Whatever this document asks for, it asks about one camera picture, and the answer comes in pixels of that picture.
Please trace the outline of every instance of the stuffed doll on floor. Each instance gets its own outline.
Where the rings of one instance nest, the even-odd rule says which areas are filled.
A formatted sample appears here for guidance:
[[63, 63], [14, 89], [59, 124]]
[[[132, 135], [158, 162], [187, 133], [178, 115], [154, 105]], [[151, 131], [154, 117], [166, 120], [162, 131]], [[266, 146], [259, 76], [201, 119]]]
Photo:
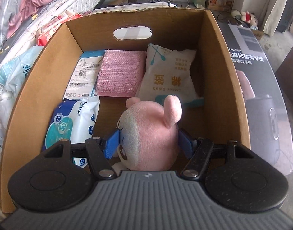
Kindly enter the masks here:
[[182, 108], [178, 97], [167, 96], [164, 106], [132, 97], [126, 108], [117, 124], [120, 144], [116, 152], [121, 162], [112, 166], [115, 172], [169, 170], [179, 153], [177, 122]]

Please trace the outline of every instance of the mattress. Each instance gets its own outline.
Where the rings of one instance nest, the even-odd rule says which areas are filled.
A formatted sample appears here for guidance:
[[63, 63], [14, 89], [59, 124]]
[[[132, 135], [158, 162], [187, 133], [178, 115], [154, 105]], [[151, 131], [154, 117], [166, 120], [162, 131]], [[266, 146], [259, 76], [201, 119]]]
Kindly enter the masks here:
[[[34, 19], [34, 21], [26, 28], [25, 32], [21, 34], [14, 46], [9, 50], [8, 54], [0, 64], [0, 69], [3, 68], [3, 65], [9, 60], [21, 55], [30, 47], [36, 45], [36, 31], [55, 16], [62, 14], [67, 9], [79, 13], [92, 10], [99, 1], [100, 0], [53, 0], [47, 4], [38, 14], [36, 19]], [[0, 99], [3, 92], [3, 87], [0, 85]]]

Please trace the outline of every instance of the metal screw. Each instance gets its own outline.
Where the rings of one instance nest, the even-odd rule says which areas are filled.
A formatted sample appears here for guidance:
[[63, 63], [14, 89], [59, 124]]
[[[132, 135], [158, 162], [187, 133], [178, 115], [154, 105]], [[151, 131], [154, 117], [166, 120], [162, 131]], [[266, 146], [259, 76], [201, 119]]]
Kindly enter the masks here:
[[195, 178], [199, 175], [199, 173], [196, 170], [185, 170], [183, 175], [189, 178]]
[[115, 173], [112, 170], [101, 170], [98, 174], [102, 177], [111, 177]]

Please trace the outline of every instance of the box handle hole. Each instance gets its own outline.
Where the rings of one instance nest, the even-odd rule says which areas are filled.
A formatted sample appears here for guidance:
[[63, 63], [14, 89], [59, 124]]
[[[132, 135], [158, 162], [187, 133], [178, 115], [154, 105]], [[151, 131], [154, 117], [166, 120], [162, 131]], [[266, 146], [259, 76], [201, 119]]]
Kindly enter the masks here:
[[116, 29], [113, 36], [118, 40], [148, 39], [152, 36], [152, 32], [144, 26], [123, 27]]

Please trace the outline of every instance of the pink sponge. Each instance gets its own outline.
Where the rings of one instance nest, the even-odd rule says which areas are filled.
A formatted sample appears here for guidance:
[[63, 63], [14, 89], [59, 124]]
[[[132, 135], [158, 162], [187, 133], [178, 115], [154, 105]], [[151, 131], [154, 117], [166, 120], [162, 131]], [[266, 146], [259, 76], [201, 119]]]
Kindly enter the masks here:
[[146, 52], [106, 50], [96, 83], [96, 93], [109, 97], [134, 97], [144, 75]]

